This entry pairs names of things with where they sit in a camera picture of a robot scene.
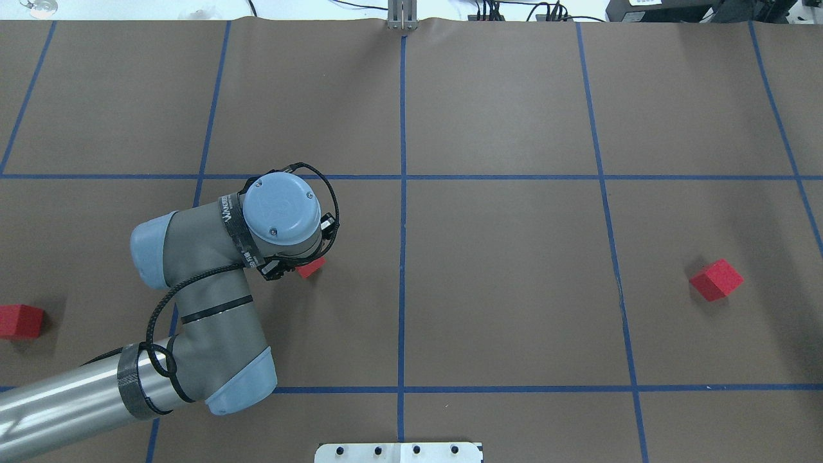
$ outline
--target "blue joint cap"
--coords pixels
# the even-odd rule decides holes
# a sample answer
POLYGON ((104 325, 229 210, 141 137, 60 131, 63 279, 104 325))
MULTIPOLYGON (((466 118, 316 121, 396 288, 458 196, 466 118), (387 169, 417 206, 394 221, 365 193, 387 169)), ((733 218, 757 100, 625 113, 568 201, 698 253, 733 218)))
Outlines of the blue joint cap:
POLYGON ((152 218, 132 231, 132 261, 140 278, 150 288, 169 289, 163 274, 163 245, 169 222, 176 213, 173 211, 163 217, 152 218))
POLYGON ((277 373, 274 371, 272 348, 267 347, 206 399, 206 405, 213 414, 233 414, 265 399, 275 387, 277 373))
POLYGON ((320 225, 320 202, 297 175, 273 172, 249 186, 243 201, 246 225, 258 238, 279 246, 308 240, 320 225))

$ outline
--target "red block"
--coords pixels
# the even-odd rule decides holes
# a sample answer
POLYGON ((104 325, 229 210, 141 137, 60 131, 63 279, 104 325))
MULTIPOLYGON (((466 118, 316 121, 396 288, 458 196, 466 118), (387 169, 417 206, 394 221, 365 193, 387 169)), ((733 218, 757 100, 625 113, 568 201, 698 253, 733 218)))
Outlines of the red block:
POLYGON ((0 339, 19 341, 40 336, 43 311, 37 307, 17 304, 0 306, 0 339))
POLYGON ((301 265, 297 268, 297 273, 303 278, 308 278, 311 274, 318 271, 320 267, 323 267, 323 264, 325 263, 326 258, 321 257, 320 259, 313 260, 306 265, 301 265))
POLYGON ((743 283, 743 277, 725 259, 721 259, 703 267, 689 282, 706 301, 711 302, 731 294, 743 283))

